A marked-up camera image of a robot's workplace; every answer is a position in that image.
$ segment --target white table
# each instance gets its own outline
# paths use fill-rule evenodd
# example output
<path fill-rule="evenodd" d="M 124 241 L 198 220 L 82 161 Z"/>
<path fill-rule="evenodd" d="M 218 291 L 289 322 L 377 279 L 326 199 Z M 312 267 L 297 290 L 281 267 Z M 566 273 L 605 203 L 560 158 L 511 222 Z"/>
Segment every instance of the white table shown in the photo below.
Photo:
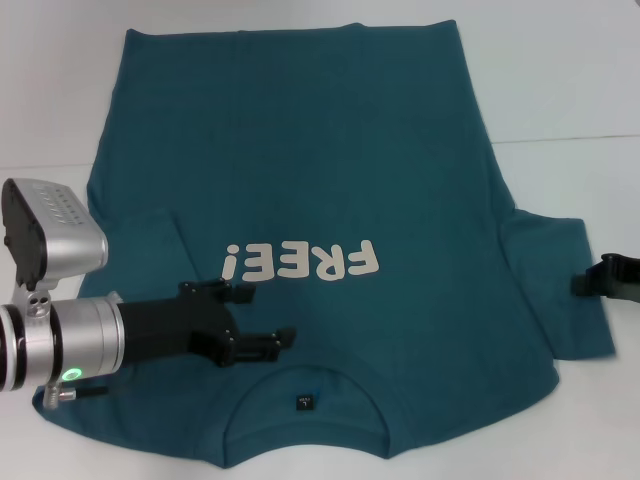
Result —
<path fill-rule="evenodd" d="M 640 7 L 635 0 L 0 0 L 0 181 L 84 197 L 124 33 L 458 21 L 503 174 L 520 208 L 587 222 L 594 255 L 640 257 Z M 580 140 L 562 140 L 580 138 Z M 14 266 L 0 249 L 1 301 Z M 79 279 L 54 297 L 75 295 Z M 299 446 L 223 471 L 124 450 L 0 397 L 2 478 L 640 478 L 640 305 L 606 302 L 619 355 L 560 362 L 547 399 L 496 425 L 385 461 Z"/>

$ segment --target neckline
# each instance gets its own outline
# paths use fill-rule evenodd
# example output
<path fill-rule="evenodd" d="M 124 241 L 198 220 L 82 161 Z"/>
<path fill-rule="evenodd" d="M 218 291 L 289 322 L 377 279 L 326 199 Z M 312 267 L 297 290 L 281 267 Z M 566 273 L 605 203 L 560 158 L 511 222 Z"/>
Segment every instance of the neckline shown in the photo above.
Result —
<path fill-rule="evenodd" d="M 212 461 L 222 467 L 231 467 L 261 453 L 299 444 L 356 448 L 382 458 L 390 458 L 415 448 L 416 441 L 410 429 L 411 423 L 406 419 L 395 387 L 364 361 L 332 348 L 305 348 L 298 352 L 282 352 L 276 365 L 276 368 L 268 371 L 258 368 L 244 369 L 242 376 L 233 375 L 228 382 L 220 386 L 220 395 L 207 408 L 208 412 L 212 412 L 213 418 L 201 419 L 202 426 L 194 445 L 196 458 Z M 319 424 L 309 420 L 256 432 L 241 441 L 232 442 L 232 445 L 228 444 L 226 432 L 233 414 L 253 387 L 286 369 L 304 367 L 333 370 L 358 385 L 380 412 L 387 428 L 386 439 L 374 438 L 368 432 L 349 426 Z M 336 441 L 337 433 L 340 434 L 339 438 L 344 438 L 345 441 Z"/>

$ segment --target fabric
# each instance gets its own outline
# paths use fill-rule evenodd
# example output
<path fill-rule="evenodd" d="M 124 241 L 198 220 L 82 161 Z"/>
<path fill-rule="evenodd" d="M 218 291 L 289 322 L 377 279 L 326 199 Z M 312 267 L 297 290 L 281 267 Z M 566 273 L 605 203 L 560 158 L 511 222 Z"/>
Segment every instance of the fabric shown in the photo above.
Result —
<path fill-rule="evenodd" d="M 88 192 L 111 253 L 81 295 L 224 275 L 258 282 L 242 331 L 298 330 L 277 363 L 158 360 L 41 411 L 92 438 L 221 467 L 301 443 L 389 458 L 536 403 L 554 358 L 614 352 L 600 300 L 569 292 L 584 225 L 515 208 L 453 21 L 129 31 Z"/>

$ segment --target folded t-shirt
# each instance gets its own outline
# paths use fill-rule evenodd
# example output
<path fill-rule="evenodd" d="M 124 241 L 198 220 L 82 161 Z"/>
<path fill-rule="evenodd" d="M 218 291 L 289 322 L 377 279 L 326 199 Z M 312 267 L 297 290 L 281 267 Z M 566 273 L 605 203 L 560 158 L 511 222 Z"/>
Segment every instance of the folded t-shirt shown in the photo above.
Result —
<path fill-rule="evenodd" d="M 584 225 L 515 208 L 453 21 L 129 31 L 88 192 L 111 254 L 82 295 L 223 276 L 258 284 L 242 331 L 298 331 L 277 363 L 162 359 L 41 411 L 93 438 L 222 467 L 301 443 L 388 458 L 614 351 L 600 300 L 569 291 Z"/>

